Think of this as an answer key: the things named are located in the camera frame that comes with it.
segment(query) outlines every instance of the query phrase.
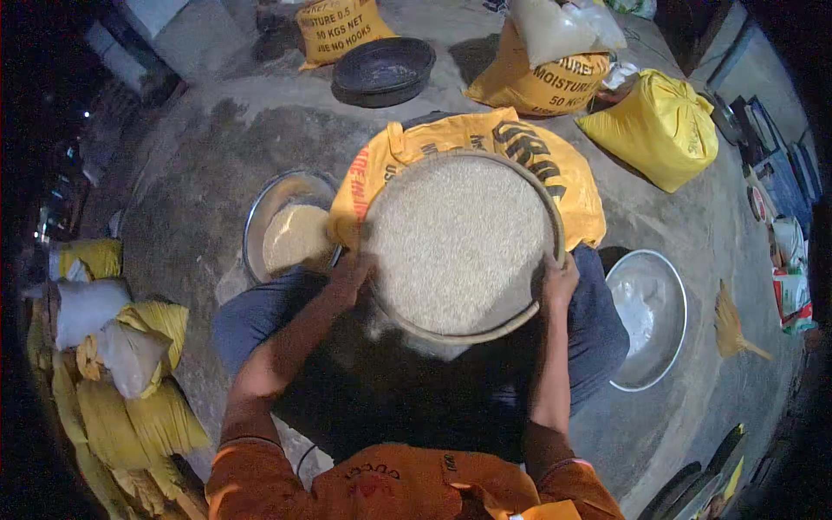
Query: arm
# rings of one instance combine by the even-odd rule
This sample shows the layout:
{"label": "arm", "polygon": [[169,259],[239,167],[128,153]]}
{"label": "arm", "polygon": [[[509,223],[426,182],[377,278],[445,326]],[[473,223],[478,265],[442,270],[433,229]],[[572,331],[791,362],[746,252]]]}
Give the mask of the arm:
{"label": "arm", "polygon": [[342,259],[321,294],[251,353],[231,386],[220,444],[239,437],[280,442],[271,420],[272,403],[329,333],[334,318],[355,305],[358,290],[373,264],[373,259],[365,255]]}
{"label": "arm", "polygon": [[539,484],[555,463],[575,454],[569,446],[569,372],[567,311],[577,286],[578,271],[572,255],[560,270],[549,255],[543,280],[541,316],[543,345],[537,385],[529,399],[529,424],[523,443],[526,470]]}

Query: shirt sleeve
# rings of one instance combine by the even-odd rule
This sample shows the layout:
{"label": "shirt sleeve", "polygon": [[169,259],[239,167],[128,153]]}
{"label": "shirt sleeve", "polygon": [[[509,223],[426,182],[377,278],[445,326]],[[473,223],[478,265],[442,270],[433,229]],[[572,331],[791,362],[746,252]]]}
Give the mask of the shirt sleeve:
{"label": "shirt sleeve", "polygon": [[624,520],[612,495],[595,474],[592,465],[580,458],[554,464],[537,487],[541,502],[572,500],[583,520]]}
{"label": "shirt sleeve", "polygon": [[253,437],[220,446],[206,484],[211,520],[284,518],[306,495],[283,448]]}

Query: gray floor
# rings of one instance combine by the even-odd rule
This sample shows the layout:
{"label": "gray floor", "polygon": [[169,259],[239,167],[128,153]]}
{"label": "gray floor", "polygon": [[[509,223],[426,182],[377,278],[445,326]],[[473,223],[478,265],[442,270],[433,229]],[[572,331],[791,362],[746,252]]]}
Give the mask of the gray floor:
{"label": "gray floor", "polygon": [[[428,39],[436,49],[431,82],[416,99],[375,111],[340,104],[329,91],[331,67],[297,72],[303,61],[297,50],[261,42],[256,59],[246,50],[223,78],[190,89],[173,104],[135,147],[133,170],[123,172],[136,180],[121,230],[125,275],[135,297],[160,295],[191,309],[176,378],[215,442],[229,381],[210,347],[210,320],[221,302],[248,285],[241,235],[263,183],[298,166],[340,181],[386,121],[433,110],[488,110],[461,91],[488,63],[482,50],[493,49],[496,37],[489,35],[499,32],[499,16],[464,0],[441,6],[398,0],[380,9],[393,30]],[[640,39],[620,53],[622,59],[681,76],[653,24],[621,21]],[[689,297],[686,340],[667,377],[637,394],[605,388],[572,421],[576,452],[595,464],[633,518],[682,465],[707,463],[736,423],[748,428],[745,462],[754,467],[800,363],[801,342],[780,332],[765,228],[749,211],[735,148],[721,141],[714,163],[669,195],[599,150],[573,118],[535,124],[555,131],[589,161],[607,216],[602,247],[659,250],[679,270]],[[719,357],[713,324],[720,279],[733,286],[745,336],[774,361],[753,354]],[[281,432],[296,462],[309,441],[284,424]],[[203,478],[212,454],[190,456]],[[327,460],[317,453],[314,462],[305,463],[305,477]]]}

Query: pile of grain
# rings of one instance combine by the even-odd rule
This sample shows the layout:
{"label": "pile of grain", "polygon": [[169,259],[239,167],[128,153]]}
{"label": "pile of grain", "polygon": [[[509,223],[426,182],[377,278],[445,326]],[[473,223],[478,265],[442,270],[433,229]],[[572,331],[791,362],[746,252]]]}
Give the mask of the pile of grain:
{"label": "pile of grain", "polygon": [[364,226],[382,306],[438,334],[477,334],[526,309],[553,243],[535,189],[476,156],[411,165],[379,193]]}
{"label": "pile of grain", "polygon": [[333,245],[326,235],[328,213],[318,206],[292,204],[272,217],[263,237],[263,263],[272,277],[301,262],[325,270]]}

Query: hand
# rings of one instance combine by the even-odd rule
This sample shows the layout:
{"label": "hand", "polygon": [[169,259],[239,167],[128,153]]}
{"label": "hand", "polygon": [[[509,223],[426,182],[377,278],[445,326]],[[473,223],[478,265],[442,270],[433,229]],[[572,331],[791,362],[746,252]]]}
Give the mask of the hand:
{"label": "hand", "polygon": [[324,290],[340,310],[355,307],[359,289],[375,269],[376,263],[374,255],[350,251],[332,269],[331,280]]}
{"label": "hand", "polygon": [[572,300],[572,293],[575,292],[577,281],[581,276],[572,254],[567,252],[566,255],[562,269],[557,267],[551,253],[544,257],[546,274],[543,276],[542,307],[547,317],[561,312],[566,314],[569,302]]}

